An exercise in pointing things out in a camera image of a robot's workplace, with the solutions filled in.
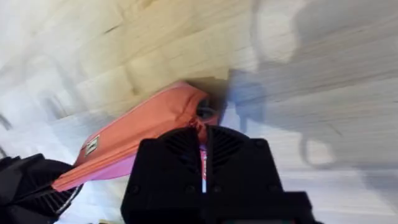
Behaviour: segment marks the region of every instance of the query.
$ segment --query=white label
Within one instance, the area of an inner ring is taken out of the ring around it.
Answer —
[[[91,140],[89,143],[87,143],[87,145],[86,145],[86,156],[88,156],[88,154],[92,153],[95,149],[97,149],[98,138],[99,137],[100,136],[98,135],[93,140]]]

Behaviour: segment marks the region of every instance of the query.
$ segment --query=wooden floor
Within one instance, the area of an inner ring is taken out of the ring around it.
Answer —
[[[398,1],[0,1],[0,146],[72,163],[159,88],[227,96],[287,190],[327,224],[398,220]],[[59,223],[122,223],[127,177],[86,184]]]

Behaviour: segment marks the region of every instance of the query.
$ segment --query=floor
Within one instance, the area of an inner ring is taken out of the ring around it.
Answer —
[[[228,99],[285,189],[327,223],[398,219],[398,1],[0,1],[0,146],[72,163],[85,138],[175,80]],[[122,223],[128,177],[61,224]]]

